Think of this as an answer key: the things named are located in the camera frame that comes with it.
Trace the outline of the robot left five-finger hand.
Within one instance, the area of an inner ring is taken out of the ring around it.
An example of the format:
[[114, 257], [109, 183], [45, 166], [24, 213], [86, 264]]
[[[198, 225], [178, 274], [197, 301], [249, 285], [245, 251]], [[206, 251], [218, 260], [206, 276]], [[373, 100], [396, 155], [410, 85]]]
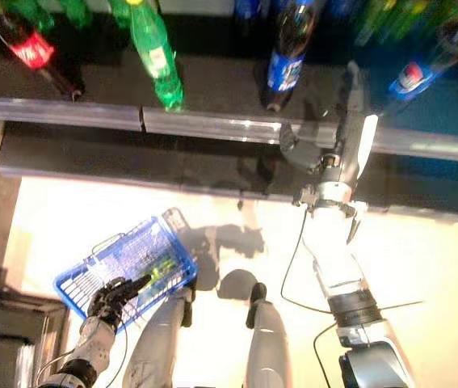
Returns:
[[99, 318], [116, 332], [122, 322], [125, 305], [151, 280], [152, 276], [145, 274], [137, 280], [120, 276], [109, 281], [94, 293], [87, 309], [87, 317]]

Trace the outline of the robot right five-finger hand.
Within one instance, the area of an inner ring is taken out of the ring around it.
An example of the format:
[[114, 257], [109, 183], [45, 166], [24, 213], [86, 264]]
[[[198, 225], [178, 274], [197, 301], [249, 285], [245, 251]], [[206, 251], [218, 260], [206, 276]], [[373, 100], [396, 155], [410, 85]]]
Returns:
[[314, 135], [301, 135], [284, 122], [279, 148], [291, 164], [353, 188], [366, 166], [378, 123], [378, 115], [369, 111], [367, 79], [355, 61], [347, 64], [342, 76], [336, 110], [338, 126], [329, 147], [319, 146]]

